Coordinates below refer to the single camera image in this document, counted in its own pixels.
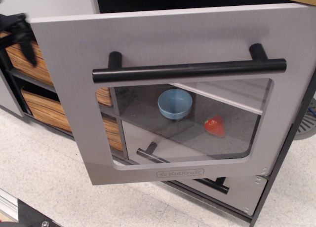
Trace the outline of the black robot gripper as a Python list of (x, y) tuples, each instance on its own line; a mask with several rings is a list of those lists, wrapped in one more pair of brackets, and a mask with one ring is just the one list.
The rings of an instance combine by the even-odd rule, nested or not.
[(0, 15), (0, 32), (8, 32), (7, 36), (0, 38), (0, 49), (19, 44), (25, 58), (34, 67), (37, 60), (32, 47), (33, 31), (26, 21), (25, 13), (14, 15)]

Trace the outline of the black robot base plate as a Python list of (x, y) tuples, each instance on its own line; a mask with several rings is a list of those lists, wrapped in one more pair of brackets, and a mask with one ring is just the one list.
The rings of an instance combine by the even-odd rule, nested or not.
[(60, 227), (53, 219), (18, 199), (18, 223), (24, 227)]

